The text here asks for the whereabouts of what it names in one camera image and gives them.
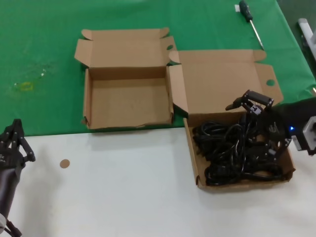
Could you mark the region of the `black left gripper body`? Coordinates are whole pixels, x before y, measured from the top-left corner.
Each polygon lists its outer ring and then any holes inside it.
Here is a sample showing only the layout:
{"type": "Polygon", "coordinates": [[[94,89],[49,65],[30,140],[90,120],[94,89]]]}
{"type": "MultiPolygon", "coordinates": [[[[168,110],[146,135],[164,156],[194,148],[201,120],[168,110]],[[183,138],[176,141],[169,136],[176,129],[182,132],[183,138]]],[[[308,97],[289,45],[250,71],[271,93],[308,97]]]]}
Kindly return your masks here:
{"type": "Polygon", "coordinates": [[[11,168],[25,167],[25,160],[23,155],[16,149],[12,148],[1,148],[0,149],[0,169],[11,169],[11,168]]]}

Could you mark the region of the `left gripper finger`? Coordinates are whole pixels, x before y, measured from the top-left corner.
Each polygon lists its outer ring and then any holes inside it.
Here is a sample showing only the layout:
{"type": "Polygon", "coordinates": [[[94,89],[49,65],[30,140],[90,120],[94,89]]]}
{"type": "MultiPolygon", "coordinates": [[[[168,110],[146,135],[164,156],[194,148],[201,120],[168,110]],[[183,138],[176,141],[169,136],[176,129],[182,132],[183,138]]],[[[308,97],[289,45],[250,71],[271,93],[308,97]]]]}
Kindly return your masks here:
{"type": "Polygon", "coordinates": [[[0,135],[0,147],[7,148],[12,142],[14,134],[18,133],[19,119],[14,119],[12,124],[7,126],[0,135]]]}
{"type": "Polygon", "coordinates": [[[17,140],[18,140],[19,146],[21,146],[26,153],[26,155],[24,156],[24,162],[28,162],[28,161],[34,162],[36,160],[35,154],[32,148],[30,147],[29,143],[25,139],[24,129],[22,126],[21,119],[16,120],[16,133],[18,137],[17,140]]]}

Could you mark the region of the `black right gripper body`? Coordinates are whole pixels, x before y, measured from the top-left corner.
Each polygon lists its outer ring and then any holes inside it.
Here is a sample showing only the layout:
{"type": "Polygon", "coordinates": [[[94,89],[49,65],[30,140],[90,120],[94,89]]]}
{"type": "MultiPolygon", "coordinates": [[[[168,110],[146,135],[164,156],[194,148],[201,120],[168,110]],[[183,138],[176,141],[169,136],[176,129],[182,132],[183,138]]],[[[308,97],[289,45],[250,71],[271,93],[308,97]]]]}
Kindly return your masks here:
{"type": "Polygon", "coordinates": [[[296,139],[300,146],[316,144],[316,99],[273,106],[261,114],[263,128],[275,138],[296,139]]]}

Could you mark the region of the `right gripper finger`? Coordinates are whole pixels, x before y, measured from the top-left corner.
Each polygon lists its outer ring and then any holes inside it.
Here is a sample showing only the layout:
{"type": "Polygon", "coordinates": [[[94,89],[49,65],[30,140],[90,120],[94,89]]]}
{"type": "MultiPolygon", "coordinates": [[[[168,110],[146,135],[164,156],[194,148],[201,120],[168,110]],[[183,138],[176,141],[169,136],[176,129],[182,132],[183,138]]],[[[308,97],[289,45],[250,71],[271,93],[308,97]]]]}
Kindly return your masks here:
{"type": "Polygon", "coordinates": [[[233,110],[243,107],[247,111],[263,111],[272,107],[274,99],[255,91],[247,90],[241,97],[238,97],[225,110],[233,110]]]}
{"type": "Polygon", "coordinates": [[[268,142],[268,150],[267,156],[269,159],[278,160],[285,150],[288,148],[290,142],[292,141],[291,138],[285,138],[282,141],[269,141],[268,142]]]}

